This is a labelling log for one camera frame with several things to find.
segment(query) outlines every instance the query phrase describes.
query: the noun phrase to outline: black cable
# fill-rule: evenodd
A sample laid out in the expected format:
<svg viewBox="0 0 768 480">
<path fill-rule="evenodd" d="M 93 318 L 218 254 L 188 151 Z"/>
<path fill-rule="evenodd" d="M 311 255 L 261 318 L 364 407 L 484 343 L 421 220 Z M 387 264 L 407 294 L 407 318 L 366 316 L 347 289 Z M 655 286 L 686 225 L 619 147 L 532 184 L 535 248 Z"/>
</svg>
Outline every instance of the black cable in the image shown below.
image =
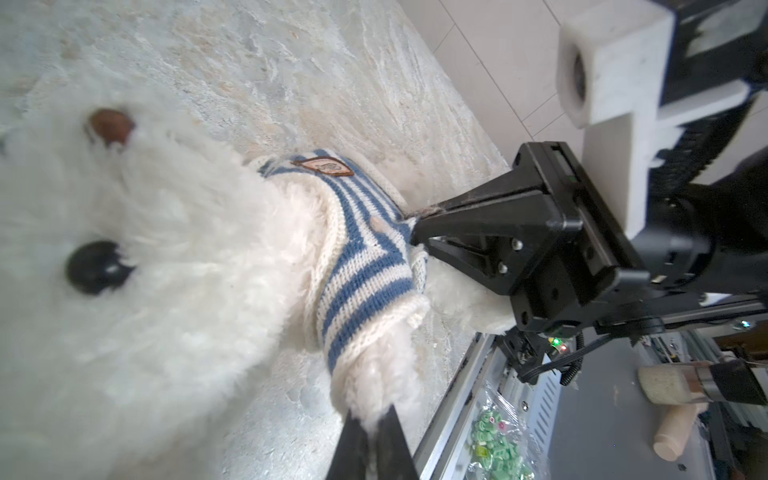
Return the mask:
<svg viewBox="0 0 768 480">
<path fill-rule="evenodd" d="M 584 334 L 582 332 L 579 332 L 578 335 L 576 335 L 576 352 L 584 348 Z M 571 366 L 568 367 L 568 370 L 563 372 L 563 374 L 560 376 L 560 385 L 562 386 L 568 386 L 574 378 L 576 378 L 576 375 L 581 371 L 581 363 L 584 361 L 583 358 L 576 359 Z"/>
<path fill-rule="evenodd" d="M 573 363 L 575 360 L 580 359 L 582 356 L 587 355 L 592 350 L 605 345 L 606 343 L 610 342 L 613 339 L 614 337 L 610 335 L 602 336 L 599 339 L 587 345 L 586 347 L 584 347 L 583 349 L 576 350 L 573 353 L 569 353 L 567 355 L 558 357 L 557 359 L 552 360 L 550 363 L 545 363 L 543 365 L 540 365 L 533 369 L 528 370 L 526 373 L 520 375 L 519 379 L 521 382 L 527 383 L 534 377 L 539 376 L 544 372 L 549 372 L 550 370 L 558 369 L 562 366 L 568 365 L 569 363 Z"/>
</svg>

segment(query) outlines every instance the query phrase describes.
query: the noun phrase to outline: bag of green toy pieces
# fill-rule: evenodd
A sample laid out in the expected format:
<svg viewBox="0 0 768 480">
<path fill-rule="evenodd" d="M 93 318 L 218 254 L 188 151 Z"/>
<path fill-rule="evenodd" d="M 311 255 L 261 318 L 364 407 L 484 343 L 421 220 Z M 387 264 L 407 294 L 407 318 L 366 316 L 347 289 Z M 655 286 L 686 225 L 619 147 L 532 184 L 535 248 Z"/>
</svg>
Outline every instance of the bag of green toy pieces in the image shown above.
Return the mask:
<svg viewBox="0 0 768 480">
<path fill-rule="evenodd" d="M 515 407 L 486 383 L 467 439 L 472 462 L 467 480 L 549 480 L 549 461 L 528 434 Z"/>
</svg>

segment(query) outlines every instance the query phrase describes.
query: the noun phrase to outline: knitted sweater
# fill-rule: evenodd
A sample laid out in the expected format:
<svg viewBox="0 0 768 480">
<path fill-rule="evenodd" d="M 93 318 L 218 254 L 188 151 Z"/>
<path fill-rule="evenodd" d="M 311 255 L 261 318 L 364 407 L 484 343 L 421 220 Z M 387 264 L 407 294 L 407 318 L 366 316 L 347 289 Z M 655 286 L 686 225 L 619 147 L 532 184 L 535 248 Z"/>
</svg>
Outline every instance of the knitted sweater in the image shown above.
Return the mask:
<svg viewBox="0 0 768 480">
<path fill-rule="evenodd" d="M 315 150 L 268 161 L 260 173 L 307 182 L 323 198 L 329 229 L 311 279 L 305 332 L 323 348 L 339 407 L 357 356 L 394 323 L 416 328 L 429 308 L 422 295 L 426 254 L 409 244 L 415 218 L 404 218 L 405 201 L 364 159 L 354 164 Z"/>
</svg>

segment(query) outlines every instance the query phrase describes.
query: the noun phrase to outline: brown nose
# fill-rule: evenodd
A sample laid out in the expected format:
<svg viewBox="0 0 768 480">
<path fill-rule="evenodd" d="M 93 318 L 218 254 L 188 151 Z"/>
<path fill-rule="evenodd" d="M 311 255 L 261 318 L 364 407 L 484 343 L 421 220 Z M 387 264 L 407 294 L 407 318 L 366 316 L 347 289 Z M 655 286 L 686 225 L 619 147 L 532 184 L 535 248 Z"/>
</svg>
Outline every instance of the brown nose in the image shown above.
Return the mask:
<svg viewBox="0 0 768 480">
<path fill-rule="evenodd" d="M 93 128 L 93 132 L 101 137 L 107 145 L 113 142 L 125 145 L 128 136 L 136 127 L 134 121 L 126 114 L 110 108 L 96 110 L 88 117 L 88 123 Z"/>
</svg>

